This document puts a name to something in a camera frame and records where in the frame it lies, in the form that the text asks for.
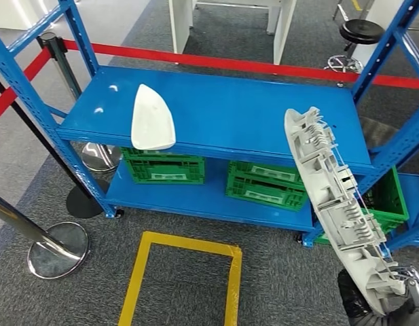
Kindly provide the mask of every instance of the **stanchion post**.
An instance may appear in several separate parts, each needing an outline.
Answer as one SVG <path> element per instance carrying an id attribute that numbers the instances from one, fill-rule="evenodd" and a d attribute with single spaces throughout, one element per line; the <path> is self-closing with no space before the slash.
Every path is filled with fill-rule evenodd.
<path id="1" fill-rule="evenodd" d="M 67 49 L 61 37 L 57 37 L 53 32 L 46 32 L 38 37 L 37 40 L 42 48 L 47 47 L 49 50 L 57 70 L 75 100 L 82 94 L 78 80 L 66 57 L 65 53 Z M 116 146 L 87 143 L 82 150 L 81 159 L 84 165 L 92 172 L 109 173 L 119 166 L 121 156 L 120 149 Z"/>
<path id="2" fill-rule="evenodd" d="M 5 92 L 5 87 L 0 82 L 0 93 L 2 94 Z M 79 190 L 84 193 L 85 196 L 88 198 L 91 198 L 91 194 L 88 192 L 87 189 L 83 186 L 80 180 L 75 177 L 63 159 L 61 159 L 57 151 L 54 150 L 40 130 L 39 130 L 36 125 L 26 115 L 17 102 L 14 101 L 11 105 L 16 114 L 19 115 L 22 121 L 23 121 L 32 133 L 33 133 L 37 139 L 39 139 L 43 146 L 45 146 L 57 163 L 60 164 L 62 169 L 63 169 L 75 185 L 78 186 Z"/>
<path id="3" fill-rule="evenodd" d="M 87 232 L 79 224 L 63 222 L 43 230 L 0 197 L 0 219 L 34 241 L 28 267 L 40 278 L 66 276 L 81 265 L 89 252 Z"/>
<path id="4" fill-rule="evenodd" d="M 0 93 L 5 91 L 5 87 L 0 82 Z M 80 219 L 88 219 L 102 213 L 103 209 L 96 199 L 87 190 L 79 178 L 75 177 L 62 158 L 54 150 L 40 130 L 29 119 L 19 104 L 14 101 L 11 105 L 17 115 L 20 117 L 29 129 L 44 145 L 53 158 L 54 158 L 62 169 L 63 169 L 73 183 L 75 187 L 71 190 L 66 201 L 66 208 L 70 215 Z M 108 183 L 97 180 L 99 185 L 103 189 L 108 189 Z"/>

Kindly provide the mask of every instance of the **black glove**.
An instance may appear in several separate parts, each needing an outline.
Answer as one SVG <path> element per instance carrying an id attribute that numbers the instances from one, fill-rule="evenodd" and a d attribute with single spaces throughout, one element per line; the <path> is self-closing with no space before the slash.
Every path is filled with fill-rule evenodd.
<path id="1" fill-rule="evenodd" d="M 411 299 L 386 316 L 377 316 L 346 270 L 339 273 L 337 283 L 343 308 L 352 326 L 419 326 L 419 308 Z"/>

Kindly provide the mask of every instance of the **stool base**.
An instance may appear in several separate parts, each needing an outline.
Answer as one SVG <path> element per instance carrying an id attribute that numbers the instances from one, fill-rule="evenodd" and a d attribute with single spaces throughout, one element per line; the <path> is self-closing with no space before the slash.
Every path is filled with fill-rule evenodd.
<path id="1" fill-rule="evenodd" d="M 363 65 L 360 61 L 355 58 L 348 58 L 343 54 L 331 56 L 327 64 L 327 66 L 324 69 L 331 69 L 337 73 L 361 73 L 363 70 Z"/>

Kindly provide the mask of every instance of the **chrome stanchion base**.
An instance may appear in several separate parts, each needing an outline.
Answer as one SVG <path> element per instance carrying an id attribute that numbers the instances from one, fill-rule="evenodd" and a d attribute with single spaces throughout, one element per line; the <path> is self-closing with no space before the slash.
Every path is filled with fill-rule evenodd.
<path id="1" fill-rule="evenodd" d="M 109 184 L 103 180 L 96 180 L 99 187 L 105 193 L 108 191 Z M 66 199 L 66 208 L 67 211 L 77 219 L 89 219 L 103 212 L 94 197 L 88 198 L 84 192 L 82 192 L 78 186 L 73 187 Z"/>
<path id="2" fill-rule="evenodd" d="M 40 242 L 33 243 L 28 252 L 28 267 L 30 272 L 39 278 L 52 280 L 68 275 L 81 265 L 90 249 L 87 232 L 79 224 L 58 223 L 51 226 L 47 232 L 79 259 L 54 253 L 45 249 Z"/>
<path id="3" fill-rule="evenodd" d="M 116 146 L 87 143 L 84 146 L 81 159 L 92 172 L 109 173 L 118 167 L 121 156 L 120 148 Z"/>

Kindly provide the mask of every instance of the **shelf board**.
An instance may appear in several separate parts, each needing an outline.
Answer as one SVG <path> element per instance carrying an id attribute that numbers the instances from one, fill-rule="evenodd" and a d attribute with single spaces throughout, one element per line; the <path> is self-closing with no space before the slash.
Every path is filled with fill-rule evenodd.
<path id="1" fill-rule="evenodd" d="M 63 139 L 131 147 L 137 89 L 146 84 L 171 111 L 169 151 L 293 166 L 284 130 L 287 109 L 318 107 L 355 174 L 374 167 L 350 91 L 257 79 L 100 67 L 57 131 Z"/>
<path id="2" fill-rule="evenodd" d="M 137 184 L 122 160 L 111 182 L 106 202 L 117 206 L 251 223 L 309 232 L 313 230 L 310 202 L 293 212 L 225 195 L 228 161 L 208 158 L 204 185 Z"/>
<path id="3" fill-rule="evenodd" d="M 410 216 L 408 226 L 411 227 L 414 222 L 419 223 L 419 220 L 415 221 L 419 213 L 419 175 L 399 173 L 399 182 Z"/>

